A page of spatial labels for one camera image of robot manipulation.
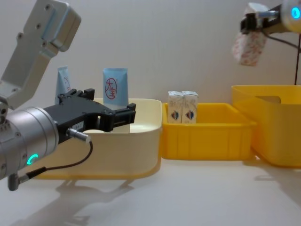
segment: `small carton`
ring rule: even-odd
[[[168,92],[168,123],[181,123],[183,108],[183,93],[177,91]]]
[[[184,91],[183,93],[183,111],[182,123],[195,124],[197,123],[198,113],[198,94],[192,91]]]

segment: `yellow storage box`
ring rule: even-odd
[[[229,104],[198,104],[196,124],[167,123],[163,104],[162,157],[178,160],[246,160],[255,123]]]
[[[301,167],[301,86],[233,86],[233,105],[258,122],[252,147],[271,164]]]
[[[48,171],[42,179],[136,179],[160,169],[159,141],[162,132],[162,103],[151,99],[130,99],[136,103],[135,123],[130,133],[86,131],[92,137],[94,150],[81,165]],[[89,145],[76,139],[60,144],[57,150],[25,170],[70,164],[83,159]]]

